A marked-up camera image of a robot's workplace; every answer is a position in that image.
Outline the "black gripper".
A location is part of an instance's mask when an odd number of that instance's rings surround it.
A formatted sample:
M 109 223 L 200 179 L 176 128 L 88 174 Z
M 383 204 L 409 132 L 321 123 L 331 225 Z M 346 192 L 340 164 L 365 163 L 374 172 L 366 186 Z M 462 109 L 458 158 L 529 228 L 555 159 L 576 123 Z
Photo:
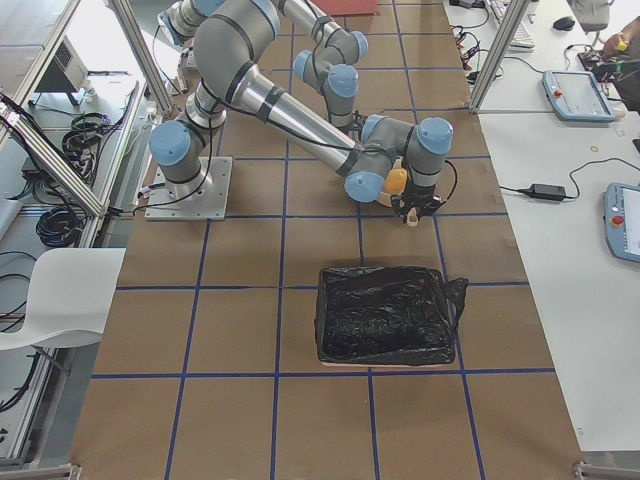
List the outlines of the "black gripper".
M 394 210 L 404 223 L 418 223 L 422 217 L 432 216 L 445 201 L 435 194 L 435 186 L 418 186 L 409 182 L 402 195 L 403 207 Z

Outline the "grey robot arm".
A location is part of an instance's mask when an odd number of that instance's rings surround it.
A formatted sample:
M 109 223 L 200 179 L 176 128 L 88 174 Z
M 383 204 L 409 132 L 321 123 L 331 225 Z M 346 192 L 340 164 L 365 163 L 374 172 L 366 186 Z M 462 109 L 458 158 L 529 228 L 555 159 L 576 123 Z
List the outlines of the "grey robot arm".
M 178 1 L 158 20 L 176 45 L 192 46 L 200 82 L 178 117 L 150 136 L 167 196 L 149 206 L 150 214 L 169 219 L 178 208 L 190 209 L 194 218 L 223 214 L 227 165 L 200 155 L 229 111 L 280 130 L 341 176 L 346 194 L 357 202 L 387 193 L 394 213 L 408 224 L 443 206 L 436 185 L 451 149 L 452 125 L 438 117 L 411 124 L 356 111 L 356 64 L 368 52 L 363 33 L 344 29 L 309 1 Z M 260 71 L 259 59 L 283 20 L 314 40 L 292 67 L 322 96 L 324 115 Z
M 315 42 L 313 49 L 296 56 L 294 73 L 324 99 L 329 123 L 344 133 L 351 131 L 359 90 L 355 64 L 368 53 L 366 36 L 345 30 L 311 1 L 280 0 L 273 5 Z

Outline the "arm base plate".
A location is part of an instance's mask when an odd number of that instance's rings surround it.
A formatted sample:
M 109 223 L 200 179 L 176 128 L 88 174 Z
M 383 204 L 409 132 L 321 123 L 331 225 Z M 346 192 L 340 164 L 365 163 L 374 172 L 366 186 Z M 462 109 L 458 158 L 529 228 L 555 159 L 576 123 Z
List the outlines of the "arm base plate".
M 200 173 L 189 182 L 177 184 L 157 168 L 155 182 L 163 183 L 150 191 L 145 218 L 150 221 L 223 221 L 233 166 L 232 157 L 199 158 Z

